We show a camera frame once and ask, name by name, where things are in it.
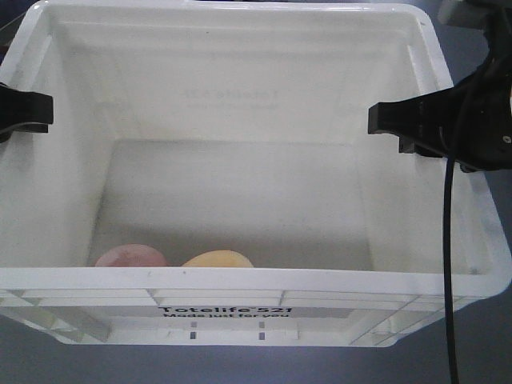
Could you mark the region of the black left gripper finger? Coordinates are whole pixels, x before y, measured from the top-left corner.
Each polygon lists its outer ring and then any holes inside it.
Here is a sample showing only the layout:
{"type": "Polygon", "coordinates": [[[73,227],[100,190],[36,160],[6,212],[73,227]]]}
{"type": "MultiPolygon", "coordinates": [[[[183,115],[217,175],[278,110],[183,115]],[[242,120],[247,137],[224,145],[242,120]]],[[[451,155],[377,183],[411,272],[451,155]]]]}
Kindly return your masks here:
{"type": "Polygon", "coordinates": [[[1,83],[1,143],[13,132],[47,134],[53,123],[53,98],[1,83]]]}

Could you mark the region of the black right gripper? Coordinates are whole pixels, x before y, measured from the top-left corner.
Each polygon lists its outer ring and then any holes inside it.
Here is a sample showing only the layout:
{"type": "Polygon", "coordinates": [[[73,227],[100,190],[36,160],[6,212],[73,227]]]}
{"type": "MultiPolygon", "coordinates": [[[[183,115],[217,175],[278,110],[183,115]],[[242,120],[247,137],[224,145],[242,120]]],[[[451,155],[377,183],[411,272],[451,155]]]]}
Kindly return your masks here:
{"type": "MultiPolygon", "coordinates": [[[[511,2],[453,1],[450,23],[481,30],[488,45],[483,72],[462,130],[458,163],[462,171],[511,168],[511,2]]],[[[445,134],[454,128],[452,89],[369,108],[367,132],[398,138],[400,154],[445,158],[445,134]]]]}

